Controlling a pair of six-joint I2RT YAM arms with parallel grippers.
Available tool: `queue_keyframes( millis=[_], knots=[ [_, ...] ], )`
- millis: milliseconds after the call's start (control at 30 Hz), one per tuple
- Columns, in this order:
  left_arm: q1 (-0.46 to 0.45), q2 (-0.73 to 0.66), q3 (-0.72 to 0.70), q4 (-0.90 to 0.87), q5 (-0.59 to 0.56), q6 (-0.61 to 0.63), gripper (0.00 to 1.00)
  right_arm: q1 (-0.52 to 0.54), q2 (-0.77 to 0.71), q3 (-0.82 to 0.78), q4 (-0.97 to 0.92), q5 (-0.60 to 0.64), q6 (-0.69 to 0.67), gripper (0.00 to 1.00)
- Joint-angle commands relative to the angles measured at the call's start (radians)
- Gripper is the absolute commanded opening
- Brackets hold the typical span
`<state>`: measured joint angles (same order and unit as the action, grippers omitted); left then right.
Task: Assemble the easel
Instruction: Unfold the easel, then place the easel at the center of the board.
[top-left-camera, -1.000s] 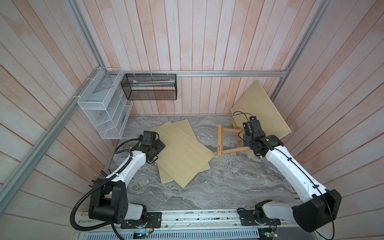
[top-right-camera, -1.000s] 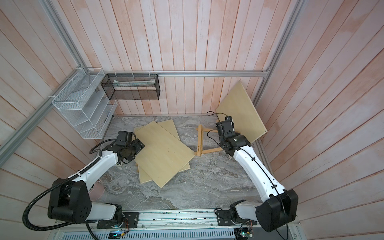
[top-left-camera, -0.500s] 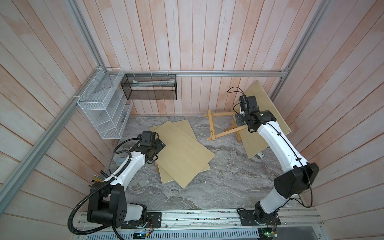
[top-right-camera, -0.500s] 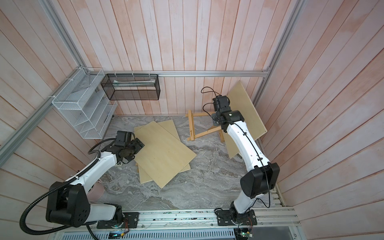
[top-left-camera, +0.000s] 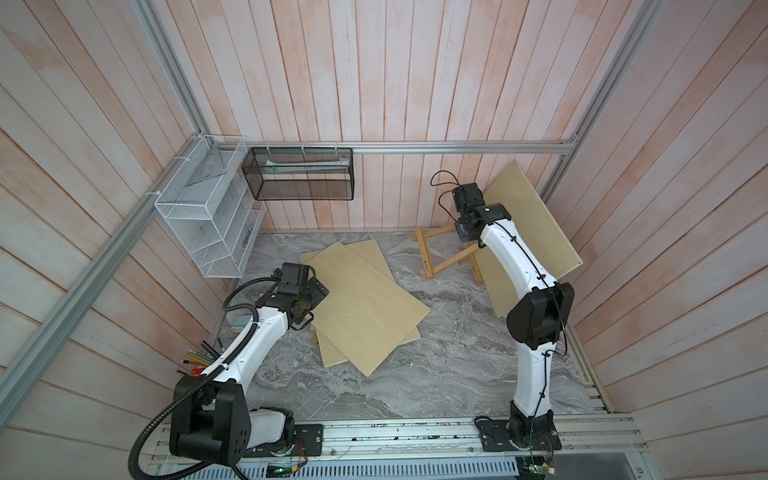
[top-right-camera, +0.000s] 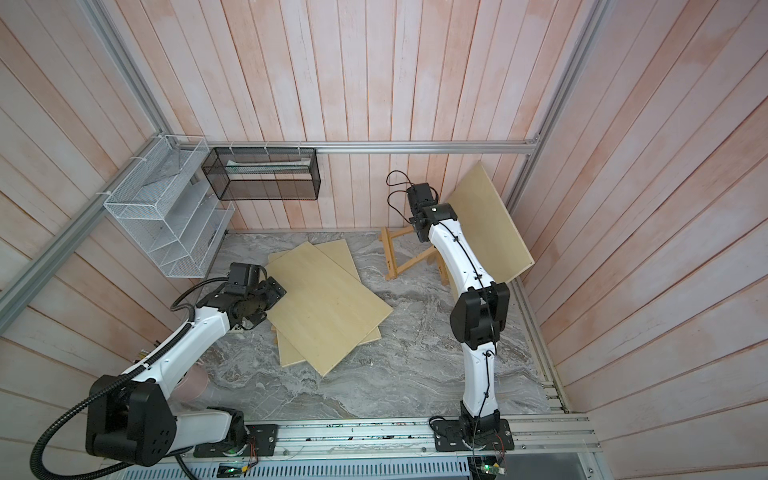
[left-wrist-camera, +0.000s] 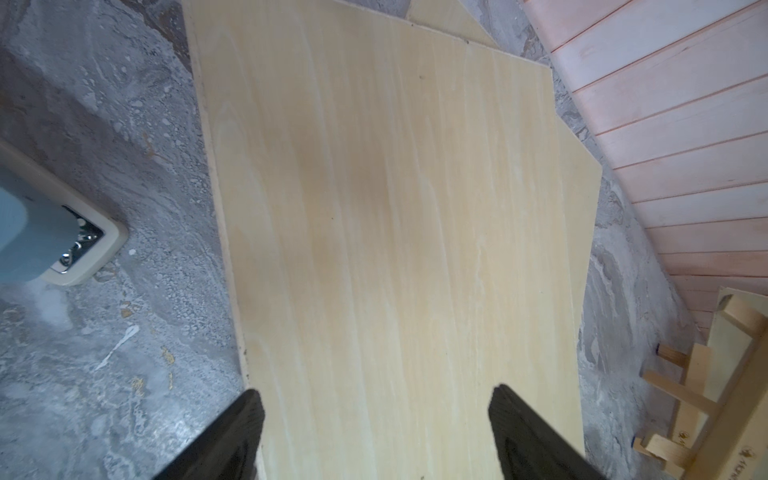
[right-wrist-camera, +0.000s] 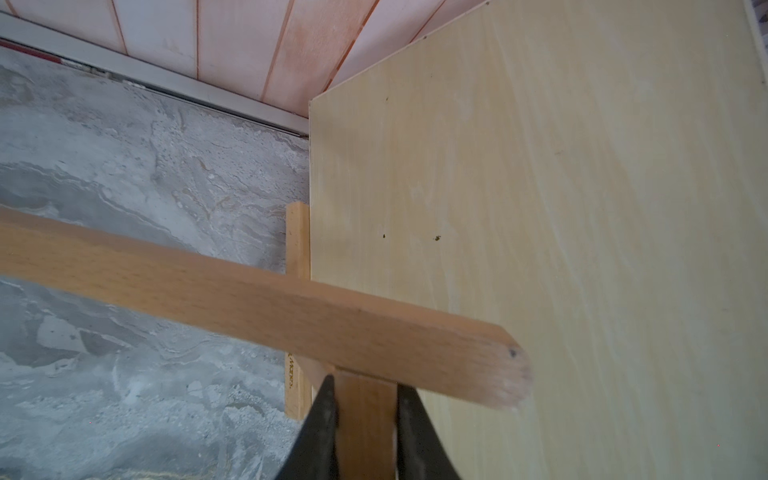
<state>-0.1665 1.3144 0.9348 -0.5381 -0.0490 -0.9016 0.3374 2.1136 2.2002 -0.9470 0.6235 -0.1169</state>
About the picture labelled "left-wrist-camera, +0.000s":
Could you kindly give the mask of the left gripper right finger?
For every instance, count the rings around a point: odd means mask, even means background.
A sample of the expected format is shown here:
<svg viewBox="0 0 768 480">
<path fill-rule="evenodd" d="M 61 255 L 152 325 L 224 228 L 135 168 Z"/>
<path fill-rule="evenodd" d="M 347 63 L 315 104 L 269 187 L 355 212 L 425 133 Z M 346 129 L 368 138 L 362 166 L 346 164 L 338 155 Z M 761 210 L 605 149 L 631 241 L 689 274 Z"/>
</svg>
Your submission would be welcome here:
<svg viewBox="0 0 768 480">
<path fill-rule="evenodd" d="M 494 388 L 488 417 L 504 478 L 604 478 L 509 386 Z"/>
</svg>

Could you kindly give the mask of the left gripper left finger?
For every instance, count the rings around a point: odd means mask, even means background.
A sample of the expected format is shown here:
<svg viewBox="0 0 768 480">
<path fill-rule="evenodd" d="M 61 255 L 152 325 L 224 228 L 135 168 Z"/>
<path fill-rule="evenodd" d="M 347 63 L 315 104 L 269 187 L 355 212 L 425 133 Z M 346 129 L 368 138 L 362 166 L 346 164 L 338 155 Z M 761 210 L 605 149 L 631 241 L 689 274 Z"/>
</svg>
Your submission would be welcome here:
<svg viewBox="0 0 768 480">
<path fill-rule="evenodd" d="M 255 479 L 265 411 L 245 390 L 154 479 Z"/>
</svg>

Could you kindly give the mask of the wooden easel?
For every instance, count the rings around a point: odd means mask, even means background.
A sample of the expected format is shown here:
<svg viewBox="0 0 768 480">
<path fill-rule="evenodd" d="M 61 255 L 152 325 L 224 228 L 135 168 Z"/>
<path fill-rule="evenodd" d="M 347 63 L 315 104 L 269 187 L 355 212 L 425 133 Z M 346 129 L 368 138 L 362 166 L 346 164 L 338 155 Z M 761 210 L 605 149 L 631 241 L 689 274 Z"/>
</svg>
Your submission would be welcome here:
<svg viewBox="0 0 768 480">
<path fill-rule="evenodd" d="M 674 380 L 651 370 L 643 372 L 643 379 L 651 386 L 673 397 L 673 410 L 668 433 L 650 433 L 634 438 L 633 449 L 661 464 L 665 479 L 686 479 L 688 467 L 695 458 L 695 443 L 709 417 L 720 408 L 705 394 L 706 381 L 713 359 L 713 351 L 705 344 L 694 344 L 687 353 L 660 344 L 656 348 L 659 358 L 681 367 L 679 379 Z"/>
</svg>

